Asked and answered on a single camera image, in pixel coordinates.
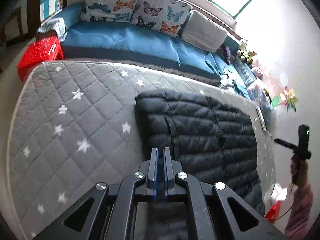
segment blue sofa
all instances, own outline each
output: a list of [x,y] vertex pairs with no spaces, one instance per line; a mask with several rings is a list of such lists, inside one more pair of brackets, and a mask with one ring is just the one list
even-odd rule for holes
[[[252,75],[250,84],[245,84],[235,66],[227,65],[221,55],[198,49],[182,41],[179,36],[172,38],[130,23],[79,21],[82,5],[74,3],[54,17],[64,19],[68,32],[61,43],[65,58],[130,60],[193,74],[205,78],[210,84],[217,84],[224,74],[223,69],[227,68],[239,76],[235,84],[236,92],[249,98],[246,88],[255,77],[241,61],[239,68]],[[239,47],[239,41],[231,35],[227,36],[224,44],[232,52]]]

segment pink shirt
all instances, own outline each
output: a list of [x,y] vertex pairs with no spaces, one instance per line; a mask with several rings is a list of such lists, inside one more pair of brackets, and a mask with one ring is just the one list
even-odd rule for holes
[[292,210],[284,230],[289,240],[302,240],[308,232],[312,202],[313,193],[310,184],[307,183],[303,188],[298,187],[294,193]]

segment jacket zipper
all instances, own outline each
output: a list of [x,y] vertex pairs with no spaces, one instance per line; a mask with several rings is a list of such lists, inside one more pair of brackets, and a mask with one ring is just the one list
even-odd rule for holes
[[225,181],[226,180],[226,160],[225,160],[225,156],[224,156],[224,153],[222,150],[222,144],[225,141],[225,134],[222,132],[222,130],[218,124],[216,113],[213,110],[212,110],[212,112],[213,112],[213,116],[214,116],[214,122],[217,125],[217,129],[218,129],[218,133],[219,133],[219,152],[222,156],[222,171],[223,171],[223,179]]

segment hair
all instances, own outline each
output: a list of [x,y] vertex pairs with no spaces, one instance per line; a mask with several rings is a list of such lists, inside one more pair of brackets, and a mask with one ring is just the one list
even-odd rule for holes
[[293,155],[292,161],[295,163],[298,169],[298,173],[293,176],[296,177],[295,184],[298,187],[304,187],[308,182],[308,163],[305,160],[300,160],[297,155]]

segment orange butterfly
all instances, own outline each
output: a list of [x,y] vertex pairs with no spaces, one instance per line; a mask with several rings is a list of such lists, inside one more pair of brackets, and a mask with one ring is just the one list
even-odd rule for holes
[[169,27],[165,22],[161,24],[162,28],[160,29],[161,33],[169,34],[171,32],[172,35],[176,34],[176,30],[178,29],[178,25]]
[[123,7],[127,7],[129,9],[133,9],[133,6],[135,4],[135,0],[130,0],[130,1],[123,1],[123,0],[119,0],[117,1],[116,3],[116,6],[113,8],[113,11],[117,11],[117,10],[120,10],[122,9]]

